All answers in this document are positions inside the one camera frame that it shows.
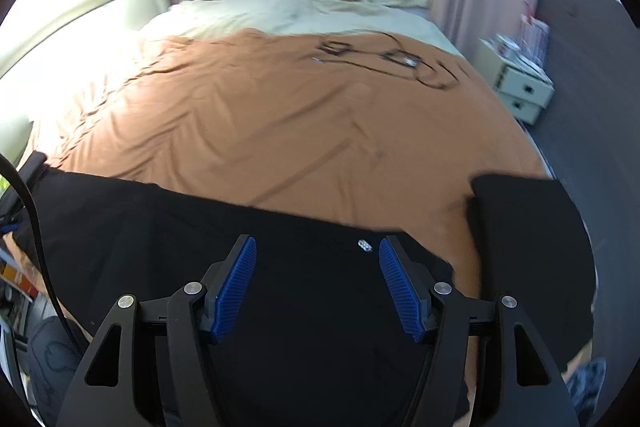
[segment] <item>black cable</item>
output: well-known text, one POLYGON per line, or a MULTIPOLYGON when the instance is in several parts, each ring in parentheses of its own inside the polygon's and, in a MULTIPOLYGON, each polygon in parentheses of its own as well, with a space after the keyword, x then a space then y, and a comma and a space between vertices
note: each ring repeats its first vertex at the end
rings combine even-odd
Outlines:
POLYGON ((82 357, 83 352, 80 344, 78 343, 74 332, 71 330, 71 327, 69 327, 69 323, 66 321, 66 317, 62 312, 60 302, 58 302, 58 297, 56 297, 56 292, 53 289, 53 284, 51 283, 49 269, 47 269, 47 262, 44 259, 44 248, 42 246, 42 236, 40 235, 38 211, 36 210, 36 204, 33 201, 33 196, 31 196, 31 191, 29 190, 29 187, 27 187, 26 183, 22 181, 22 178, 20 178, 20 174, 18 174, 18 171, 15 169, 14 165, 2 154, 0 154, 0 175, 2 175, 4 179, 6 179, 14 188, 15 192, 18 194, 18 197, 22 200, 22 204, 24 205, 25 210, 27 211, 27 216, 29 217, 31 225, 31 231, 33 232, 33 243, 35 246, 36 255, 38 257, 38 263, 40 264, 40 273, 42 274, 44 286, 47 289, 47 293, 49 294, 49 299, 51 301, 53 309, 60 319, 62 327, 69 337, 72 346, 74 346, 74 349, 82 357))
POLYGON ((414 55, 414 54, 409 53, 408 51, 406 51, 404 46, 402 45, 402 42, 398 38, 396 38, 395 36, 393 36, 390 33, 382 32, 382 31, 376 31, 376 30, 347 30, 345 32, 337 32, 337 33, 332 33, 332 34, 329 34, 329 35, 356 35, 358 33, 373 33, 373 34, 387 36, 390 39, 392 39, 396 43, 396 45, 398 47, 396 49, 391 49, 391 50, 388 50, 388 51, 385 51, 385 52, 382 52, 382 53, 369 52, 369 51, 365 51, 365 50, 358 50, 355 47, 353 47, 353 45, 351 43, 349 43, 349 42, 326 40, 326 37, 328 35, 321 35, 319 44, 316 47, 316 49, 319 50, 319 51, 322 51, 324 53, 327 53, 329 55, 333 55, 335 57, 341 57, 342 55, 346 55, 346 54, 376 55, 376 56, 382 58, 383 60, 387 60, 387 61, 392 62, 393 64, 396 64, 398 66, 403 66, 405 68, 410 68, 414 72, 413 78, 407 77, 407 76, 402 76, 402 75, 396 74, 396 73, 390 73, 389 71, 379 70, 379 69, 376 69, 376 68, 372 68, 370 66, 365 66, 364 64, 358 64, 357 62, 351 62, 350 60, 324 59, 324 58, 320 58, 320 57, 314 57, 314 60, 316 60, 317 62, 320 62, 320 63, 348 64, 350 66, 357 66, 359 68, 364 68, 366 70, 373 71, 374 73, 388 74, 388 76, 393 76, 395 78, 401 78, 403 80, 414 80, 415 82, 419 82, 420 84, 422 84, 425 87, 429 87, 430 89, 446 90, 446 89, 451 89, 452 87, 455 87, 460 83, 459 78, 455 74, 453 74, 451 72, 451 70, 449 70, 449 68, 447 68, 442 63, 442 61, 436 60, 437 65, 439 67, 441 67, 443 70, 447 71, 447 73, 449 73, 449 75, 451 76, 451 78, 454 79, 455 82, 453 84, 444 84, 442 82, 437 83, 437 84, 429 84, 426 81, 426 79, 423 79, 423 78, 420 77, 420 74, 418 73, 418 67, 419 67, 420 64, 422 64, 422 65, 430 68, 430 70, 433 72, 434 76, 437 76, 436 69, 433 66, 431 66, 430 64, 428 64, 427 62, 425 62, 422 59, 422 57, 420 57, 419 55, 414 55), (395 58, 398 55, 399 55, 399 57, 402 58, 402 60, 399 60, 399 59, 395 58))

